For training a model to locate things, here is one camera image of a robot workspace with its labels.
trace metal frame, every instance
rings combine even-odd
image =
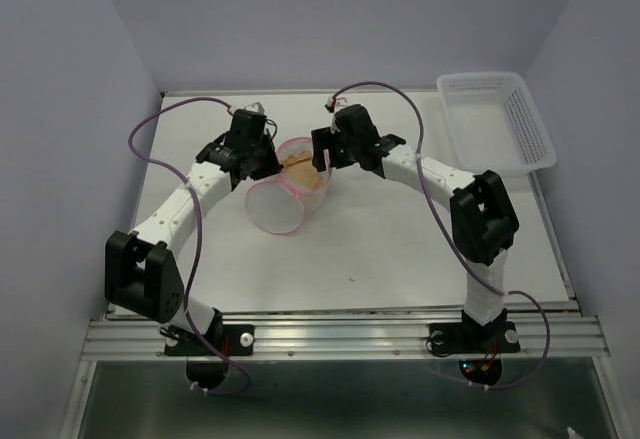
[[[352,314],[264,314],[225,316],[226,324],[250,323],[256,328],[253,361],[436,360],[426,350],[429,325],[457,321],[460,313],[376,312]],[[522,353],[539,357],[545,344],[542,319],[532,313],[512,313]],[[608,355],[600,323],[575,313],[549,315],[553,337],[550,357]],[[89,326],[83,361],[184,361],[164,355],[165,339],[149,321],[98,321]],[[218,360],[213,357],[193,360]]]
[[[637,431],[631,420],[620,383],[613,371],[611,358],[594,357],[593,364],[616,434],[624,439],[637,437]]]
[[[80,361],[76,377],[73,381],[71,396],[67,404],[60,431],[60,439],[75,439],[80,434],[82,418],[89,400],[91,384],[96,372],[96,363],[93,361]]]

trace pink rim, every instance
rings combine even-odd
[[[311,150],[313,151],[313,144],[311,143],[311,138],[310,137],[294,137],[293,139],[289,139],[288,141],[283,142],[280,147],[278,147],[278,149],[276,149],[276,156],[278,156],[278,160],[280,160],[279,154],[282,152],[282,149],[284,149],[286,146],[290,145],[291,143],[295,143],[295,142],[306,142],[311,144]],[[289,179],[287,179],[283,174],[280,174],[278,176],[280,182],[284,182],[284,184],[291,189],[292,191],[298,193],[298,194],[315,194],[318,192],[323,192],[326,188],[327,185],[329,184],[329,180],[331,179],[331,168],[328,168],[326,170],[326,174],[327,174],[327,180],[324,181],[324,185],[319,188],[316,189],[315,191],[307,191],[307,190],[303,190],[300,189],[298,184],[296,184],[295,182],[290,181]]]

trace glass panel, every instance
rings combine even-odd
[[[512,379],[529,360],[504,364]],[[484,393],[430,374],[455,362],[249,364],[237,397],[191,392],[180,363],[98,366],[81,437],[590,438],[615,437],[590,359],[549,360],[532,382]]]

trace cable connector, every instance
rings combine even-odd
[[[338,102],[337,98],[333,96],[329,96],[329,98],[327,99],[327,102],[324,105],[324,108],[327,110],[327,112],[330,112],[331,114],[333,114],[336,110],[337,102]]]

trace black base bracket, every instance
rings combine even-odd
[[[513,322],[507,321],[507,311],[492,322],[480,326],[462,313],[462,322],[444,322],[429,325],[427,349],[434,356],[450,354],[485,354],[495,345],[500,354],[520,352],[518,333]]]
[[[211,344],[225,356],[247,357],[253,355],[255,326],[252,324],[225,324],[222,334],[216,334]],[[174,346],[165,344],[164,354],[169,357],[212,356],[213,354],[192,333],[169,326],[163,334],[176,342]]]

